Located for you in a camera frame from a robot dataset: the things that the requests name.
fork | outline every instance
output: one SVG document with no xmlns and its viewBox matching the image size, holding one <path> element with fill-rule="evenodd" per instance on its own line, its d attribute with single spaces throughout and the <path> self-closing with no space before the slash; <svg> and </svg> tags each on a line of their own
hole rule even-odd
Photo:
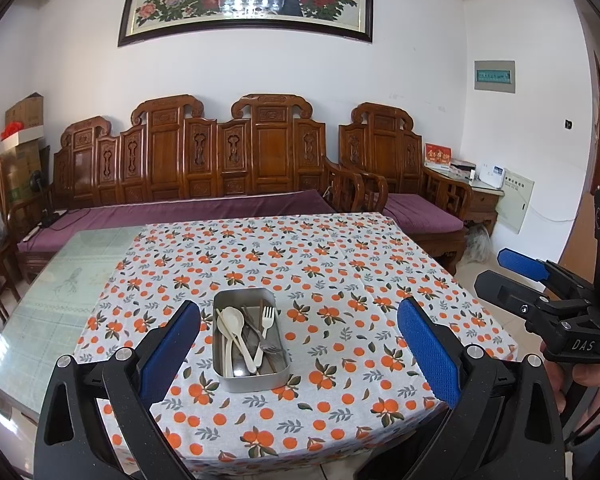
<svg viewBox="0 0 600 480">
<path fill-rule="evenodd" d="M 266 338 L 267 330 L 273 326 L 273 320 L 276 317 L 276 311 L 272 306 L 265 306 L 262 309 L 262 338 Z M 262 365 L 262 345 L 258 346 L 253 362 L 257 367 Z"/>
<path fill-rule="evenodd" d="M 262 351 L 265 354 L 279 354 L 280 352 L 282 352 L 282 350 L 280 348 L 278 348 L 276 345 L 274 345 L 273 343 L 268 342 L 265 337 L 262 335 L 262 332 L 260 330 L 258 330 L 258 327 L 254 325 L 253 323 L 253 319 L 251 319 L 251 315 L 249 314 L 249 311 L 247 310 L 246 306 L 239 306 L 238 310 L 240 310 L 244 316 L 244 321 L 247 323 L 247 326 L 249 328 L 251 328 L 251 330 L 253 330 L 255 332 L 255 334 L 258 336 L 258 339 L 260 341 L 260 348 L 262 348 Z"/>
</svg>

electrical panel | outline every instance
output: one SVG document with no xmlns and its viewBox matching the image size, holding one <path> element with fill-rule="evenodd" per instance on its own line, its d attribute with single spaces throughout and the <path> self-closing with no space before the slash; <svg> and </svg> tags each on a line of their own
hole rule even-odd
<svg viewBox="0 0 600 480">
<path fill-rule="evenodd" d="M 525 220 L 529 202 L 531 202 L 534 182 L 512 171 L 505 170 L 502 190 L 504 196 L 496 206 L 498 220 L 518 234 L 522 222 Z"/>
</svg>

screw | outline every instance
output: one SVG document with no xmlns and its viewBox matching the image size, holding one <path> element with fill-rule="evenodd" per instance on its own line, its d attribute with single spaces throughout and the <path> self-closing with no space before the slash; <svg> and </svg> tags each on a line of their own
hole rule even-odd
<svg viewBox="0 0 600 480">
<path fill-rule="evenodd" d="M 538 368 L 542 364 L 542 359 L 536 354 L 529 354 L 526 356 L 526 360 L 529 361 L 529 364 L 535 368 Z"/>
<path fill-rule="evenodd" d="M 68 355 L 60 356 L 58 359 L 58 368 L 67 368 L 69 364 L 71 364 L 71 357 Z"/>
<path fill-rule="evenodd" d="M 124 347 L 116 352 L 116 359 L 118 361 L 126 361 L 127 359 L 129 359 L 131 357 L 131 354 L 132 354 L 131 348 Z"/>
<path fill-rule="evenodd" d="M 469 357 L 472 357 L 473 359 L 480 359 L 484 355 L 484 350 L 478 345 L 469 346 L 469 348 L 466 349 L 466 352 Z"/>
</svg>

orange print tablecloth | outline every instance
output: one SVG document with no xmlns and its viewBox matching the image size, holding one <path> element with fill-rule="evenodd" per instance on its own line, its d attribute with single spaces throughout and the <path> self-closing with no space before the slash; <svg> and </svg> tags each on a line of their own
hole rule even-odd
<svg viewBox="0 0 600 480">
<path fill-rule="evenodd" d="M 266 286 L 292 358 L 286 386 L 231 394 L 212 368 L 218 290 Z M 516 344 L 455 280 L 377 213 L 146 226 L 106 284 L 78 340 L 78 362 L 135 346 L 184 299 L 201 331 L 164 402 L 151 412 L 192 470 L 250 474 L 326 462 L 385 443 L 435 409 L 395 324 L 408 295 L 463 344 L 513 358 Z M 133 462 L 111 407 L 114 448 Z"/>
</svg>

purple seat cushion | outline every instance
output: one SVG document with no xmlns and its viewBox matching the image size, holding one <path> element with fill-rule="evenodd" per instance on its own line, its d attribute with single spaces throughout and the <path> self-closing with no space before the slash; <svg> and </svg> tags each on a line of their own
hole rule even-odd
<svg viewBox="0 0 600 480">
<path fill-rule="evenodd" d="M 68 212 L 51 228 L 41 229 L 29 241 L 20 242 L 18 249 L 22 252 L 57 253 L 75 233 L 94 229 L 195 220 L 314 215 L 334 212 L 314 189 L 277 195 L 93 207 Z"/>
<path fill-rule="evenodd" d="M 461 219 L 414 194 L 389 193 L 382 214 L 393 218 L 408 235 L 452 233 L 464 225 Z"/>
</svg>

